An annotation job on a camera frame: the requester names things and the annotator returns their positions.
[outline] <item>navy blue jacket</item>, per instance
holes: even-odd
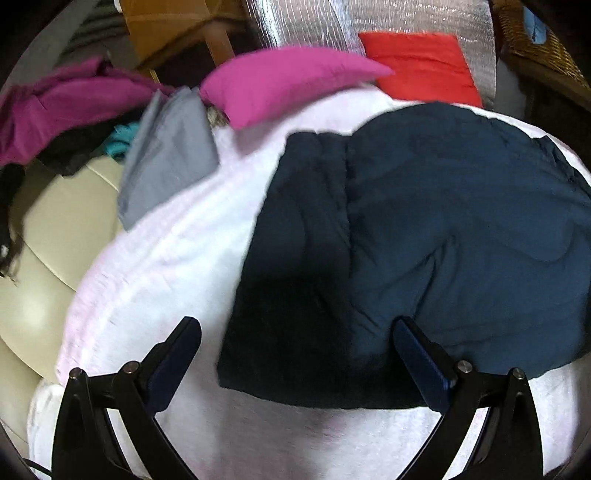
[[[587,351],[590,188],[547,137],[440,103],[298,132],[270,184],[220,385],[308,407],[422,404],[392,320],[480,371]]]

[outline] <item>cream leather sofa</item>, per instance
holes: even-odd
[[[11,223],[22,251],[12,279],[0,278],[0,420],[24,456],[34,390],[42,377],[57,382],[67,308],[96,256],[121,231],[121,174],[109,157],[70,178],[54,177],[34,162],[13,204]]]

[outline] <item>pink pillow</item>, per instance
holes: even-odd
[[[238,130],[392,73],[376,61],[332,48],[271,48],[220,65],[205,78],[200,95],[203,102],[222,110]]]

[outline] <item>metal screw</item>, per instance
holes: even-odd
[[[524,380],[525,379],[525,372],[521,368],[514,368],[513,369],[513,376],[517,380]]]
[[[74,367],[70,370],[70,378],[72,380],[76,380],[82,374],[82,369],[79,367]]]
[[[457,369],[460,372],[464,372],[465,374],[469,374],[472,371],[472,364],[468,360],[460,360],[457,363]]]
[[[131,362],[127,362],[124,366],[123,366],[123,371],[126,374],[133,374],[137,371],[137,369],[139,368],[139,362],[136,362],[135,360],[132,360]]]

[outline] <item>red cushion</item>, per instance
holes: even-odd
[[[368,58],[394,70],[376,81],[390,97],[482,107],[455,35],[361,32],[359,39]]]

